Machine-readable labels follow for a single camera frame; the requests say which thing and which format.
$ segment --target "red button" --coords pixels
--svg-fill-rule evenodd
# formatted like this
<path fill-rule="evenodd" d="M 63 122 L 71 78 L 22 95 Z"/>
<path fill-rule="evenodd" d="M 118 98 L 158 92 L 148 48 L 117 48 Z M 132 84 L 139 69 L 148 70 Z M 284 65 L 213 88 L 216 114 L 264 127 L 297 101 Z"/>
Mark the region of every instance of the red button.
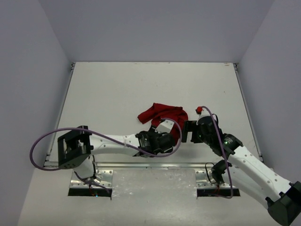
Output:
<path fill-rule="evenodd" d="M 202 107 L 198 107 L 198 108 L 196 109 L 197 114 L 201 114 L 202 111 L 203 111 L 203 108 L 202 108 Z"/>

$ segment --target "purple cable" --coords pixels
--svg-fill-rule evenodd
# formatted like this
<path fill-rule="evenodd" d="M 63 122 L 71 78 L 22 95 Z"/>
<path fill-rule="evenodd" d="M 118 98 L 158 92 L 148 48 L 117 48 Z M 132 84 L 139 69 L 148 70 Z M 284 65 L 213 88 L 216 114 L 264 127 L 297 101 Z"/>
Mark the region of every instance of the purple cable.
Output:
<path fill-rule="evenodd" d="M 206 106 L 201 106 L 201 107 L 205 108 L 209 112 L 210 117 L 212 118 L 213 125 L 214 125 L 214 128 L 215 128 L 216 134 L 217 134 L 218 142 L 220 143 L 220 147 L 221 147 L 221 151 L 222 151 L 222 156 L 223 156 L 223 158 L 225 160 L 226 169 L 227 169 L 227 173 L 228 173 L 228 176 L 229 176 L 230 190 L 231 190 L 231 195 L 229 197 L 223 196 L 223 195 L 218 195 L 218 194 L 211 194 L 211 195 L 217 196 L 217 197 L 223 197 L 223 198 L 226 198 L 226 199 L 231 199 L 231 198 L 233 198 L 232 178 L 231 178 L 231 175 L 230 175 L 230 170 L 229 170 L 229 166 L 228 166 L 228 162 L 227 162 L 227 156 L 226 156 L 226 153 L 225 153 L 224 148 L 222 146 L 222 139 L 221 139 L 220 133 L 218 131 L 217 125 L 215 123 L 215 119 L 213 117 L 213 114 L 211 113 L 211 111 L 209 110 L 209 108 L 207 108 Z"/>
<path fill-rule="evenodd" d="M 133 149 L 135 149 L 135 150 L 137 150 L 137 151 L 139 151 L 139 152 L 141 152 L 141 153 L 143 153 L 143 154 L 146 154 L 146 155 L 149 155 L 149 156 L 152 156 L 152 157 L 167 157 L 167 156 L 172 155 L 173 153 L 175 153 L 175 152 L 179 149 L 180 144 L 181 144 L 181 141 L 182 141 L 182 130 L 181 130 L 180 125 L 179 125 L 175 120 L 168 119 L 168 118 L 163 118 L 162 120 L 170 120 L 170 121 L 174 122 L 175 125 L 178 127 L 178 130 L 179 130 L 179 132 L 180 132 L 180 138 L 179 138 L 179 140 L 178 140 L 178 143 L 177 143 L 176 147 L 174 148 L 174 150 L 173 150 L 171 153 L 168 153 L 168 154 L 163 154 L 163 155 L 155 155 L 155 154 L 151 154 L 151 153 L 148 153 L 147 151 L 144 151 L 144 150 L 142 150 L 142 149 L 140 149 L 140 148 L 138 148 L 138 147 L 135 147 L 135 146 L 132 146 L 132 145 L 129 145 L 129 144 L 124 144 L 124 143 L 122 143 L 122 142 L 120 142 L 120 141 L 117 141 L 117 140 L 115 140 L 115 139 L 113 139 L 113 138 L 111 138 L 111 137 L 108 137 L 108 136 L 103 135 L 103 134 L 98 133 L 98 132 L 95 132 L 95 131 L 92 131 L 92 130 L 89 130 L 89 129 L 72 128 L 72 127 L 70 127 L 70 128 L 60 128 L 60 129 L 55 129 L 55 130 L 53 130 L 53 131 L 51 131 L 51 132 L 48 132 L 48 133 L 46 133 L 46 134 L 40 136 L 40 137 L 33 143 L 32 147 L 31 147 L 31 149 L 30 149 L 30 152 L 29 152 L 30 162 L 32 163 L 32 165 L 34 165 L 35 168 L 38 168 L 38 169 L 40 169 L 40 170 L 44 170 L 44 171 L 57 171 L 57 170 L 60 170 L 60 168 L 47 169 L 47 168 L 38 166 L 38 165 L 35 163 L 35 161 L 33 160 L 33 150 L 34 150 L 35 146 L 38 144 L 38 142 L 41 141 L 41 139 L 43 139 L 43 138 L 49 136 L 50 134 L 57 133 L 57 132 L 60 132 L 60 131 L 65 131 L 65 130 L 79 130 L 79 131 L 84 131 L 84 132 L 92 133 L 92 134 L 94 134 L 94 135 L 103 137 L 103 138 L 105 138 L 105 139 L 108 139 L 108 140 L 110 140 L 110 141 L 112 141 L 112 142 L 115 142 L 115 143 L 117 143 L 117 144 L 120 144 L 120 145 L 122 145 L 122 146 L 126 145 L 127 147 L 133 148 Z M 101 187 L 101 188 L 105 189 L 108 193 L 110 193 L 109 190 L 108 190 L 106 187 L 101 186 L 101 185 L 99 185 L 99 184 L 97 184 L 97 183 L 94 183 L 93 181 L 85 181 L 84 179 L 80 178 L 76 172 L 75 172 L 75 175 L 78 177 L 78 179 L 79 179 L 80 181 L 84 182 L 85 184 L 88 184 L 88 185 L 94 185 L 94 186 Z"/>

